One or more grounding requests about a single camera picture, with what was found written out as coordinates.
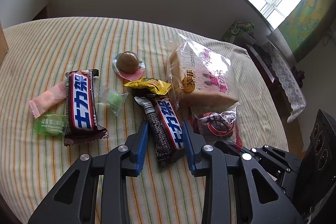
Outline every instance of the pink wrapper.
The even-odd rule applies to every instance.
[[[34,115],[34,118],[40,117],[49,108],[58,104],[66,98],[66,87],[65,83],[61,82],[47,91],[43,92],[41,95],[33,100],[29,101],[29,107]]]

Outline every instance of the brown wrapper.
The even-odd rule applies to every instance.
[[[67,122],[64,145],[88,143],[108,138],[107,129],[97,123],[93,77],[97,69],[70,71],[67,77]]]
[[[132,95],[147,116],[159,167],[165,167],[184,156],[182,128],[169,96],[135,89]]]

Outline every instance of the yellow candy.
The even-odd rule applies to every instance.
[[[124,86],[134,89],[149,89],[158,95],[166,95],[171,87],[169,83],[155,78],[140,78],[139,80],[128,82]]]

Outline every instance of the table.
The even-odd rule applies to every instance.
[[[124,83],[111,65],[117,53],[126,50],[142,57],[146,64],[144,76],[164,80],[168,56],[165,41],[176,32],[230,58],[240,90],[238,125],[244,145],[251,148],[269,144],[288,151],[269,91],[246,50],[238,46],[132,20],[69,17],[23,23],[4,30],[9,51],[0,67],[0,193],[22,223],[28,221],[43,197],[81,154],[102,155],[123,144],[144,118],[131,96],[119,117],[98,105],[98,122],[108,129],[110,138],[64,147],[62,138],[33,132],[28,101],[64,80],[65,72],[75,69],[97,68],[99,86],[108,83],[124,92]],[[50,112],[65,113],[64,104]],[[204,178],[191,175],[185,157],[159,170],[150,138],[142,173],[127,180],[131,222],[200,223],[204,182]],[[100,195],[101,184],[96,223],[100,223]]]

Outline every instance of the silver screw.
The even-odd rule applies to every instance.
[[[249,153],[244,153],[241,156],[244,160],[250,160],[252,159],[252,156]]]
[[[81,159],[82,161],[88,160],[89,158],[90,158],[90,155],[89,155],[89,154],[83,154],[83,155],[80,156],[80,159]]]
[[[120,152],[125,152],[125,151],[127,151],[127,149],[128,149],[128,147],[126,145],[121,145],[121,146],[118,147],[118,150]]]
[[[213,146],[211,146],[209,144],[203,146],[203,148],[204,148],[205,151],[212,151],[213,150]]]

